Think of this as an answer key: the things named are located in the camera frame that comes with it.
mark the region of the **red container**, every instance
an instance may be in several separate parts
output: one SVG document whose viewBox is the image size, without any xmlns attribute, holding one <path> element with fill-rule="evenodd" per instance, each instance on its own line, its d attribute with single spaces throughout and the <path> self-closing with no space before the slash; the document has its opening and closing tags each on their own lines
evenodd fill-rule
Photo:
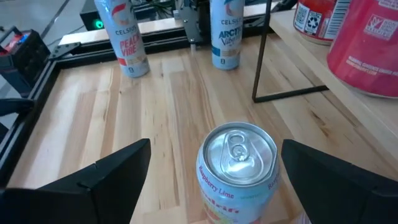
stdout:
<svg viewBox="0 0 398 224">
<path fill-rule="evenodd" d="M 293 25 L 303 37 L 317 44 L 335 39 L 351 0 L 299 0 Z"/>
<path fill-rule="evenodd" d="M 398 97 L 398 0 L 352 0 L 331 46 L 330 70 L 370 95 Z"/>
</svg>

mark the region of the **white can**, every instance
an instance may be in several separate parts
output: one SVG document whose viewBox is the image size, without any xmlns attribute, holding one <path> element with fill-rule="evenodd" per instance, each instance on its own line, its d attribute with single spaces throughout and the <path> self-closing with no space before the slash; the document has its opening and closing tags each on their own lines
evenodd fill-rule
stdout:
<svg viewBox="0 0 398 224">
<path fill-rule="evenodd" d="M 211 0 L 211 55 L 213 65 L 222 70 L 239 65 L 243 29 L 244 0 Z"/>
<path fill-rule="evenodd" d="M 131 2 L 95 0 L 95 5 L 123 73 L 132 78 L 145 75 L 150 68 Z"/>
</svg>

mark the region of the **can lid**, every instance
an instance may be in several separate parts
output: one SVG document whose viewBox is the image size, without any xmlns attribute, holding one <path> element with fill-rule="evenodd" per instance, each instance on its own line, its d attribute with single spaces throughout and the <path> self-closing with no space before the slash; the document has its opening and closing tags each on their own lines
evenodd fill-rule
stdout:
<svg viewBox="0 0 398 224">
<path fill-rule="evenodd" d="M 243 122 L 227 123 L 209 134 L 203 157 L 210 172 L 229 185 L 247 187 L 271 176 L 276 145 L 261 128 Z"/>
</svg>

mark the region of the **wooden table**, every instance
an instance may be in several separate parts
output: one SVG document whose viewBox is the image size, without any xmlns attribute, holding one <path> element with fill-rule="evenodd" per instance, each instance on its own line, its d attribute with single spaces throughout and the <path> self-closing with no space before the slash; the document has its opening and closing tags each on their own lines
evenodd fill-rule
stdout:
<svg viewBox="0 0 398 224">
<path fill-rule="evenodd" d="M 91 31 L 67 35 L 62 43 L 101 38 L 104 31 Z M 117 62 L 63 70 L 9 187 L 40 187 L 150 138 L 152 159 L 132 223 L 206 223 L 195 159 L 205 136 L 227 121 L 262 127 L 278 148 L 283 139 L 295 139 L 398 180 L 396 161 L 330 91 L 254 104 L 259 43 L 259 37 L 244 39 L 241 64 L 230 72 L 212 66 L 209 47 L 194 54 L 180 49 L 148 55 L 151 72 L 137 79 L 125 77 Z M 317 83 L 306 63 L 278 35 L 270 35 L 259 94 Z M 281 169 L 263 223 L 289 223 L 302 212 Z"/>
</svg>

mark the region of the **gray floor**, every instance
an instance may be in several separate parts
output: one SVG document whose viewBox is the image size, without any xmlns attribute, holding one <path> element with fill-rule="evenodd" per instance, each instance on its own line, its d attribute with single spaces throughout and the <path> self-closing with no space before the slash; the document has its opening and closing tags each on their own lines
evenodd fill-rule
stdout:
<svg viewBox="0 0 398 224">
<path fill-rule="evenodd" d="M 65 1 L 67 0 L 0 0 L 0 26 L 4 26 L 5 29 L 12 26 L 20 30 L 33 29 L 41 34 L 52 19 L 56 18 L 44 37 L 44 42 L 47 45 L 51 44 L 49 49 L 52 50 L 65 34 L 73 30 L 86 31 L 85 27 L 82 27 L 83 22 L 79 15 L 85 0 L 68 0 L 59 16 L 55 17 Z M 0 76 L 0 98 L 20 97 L 18 92 Z M 15 114 L 1 117 L 0 123 L 10 128 L 15 118 Z"/>
</svg>

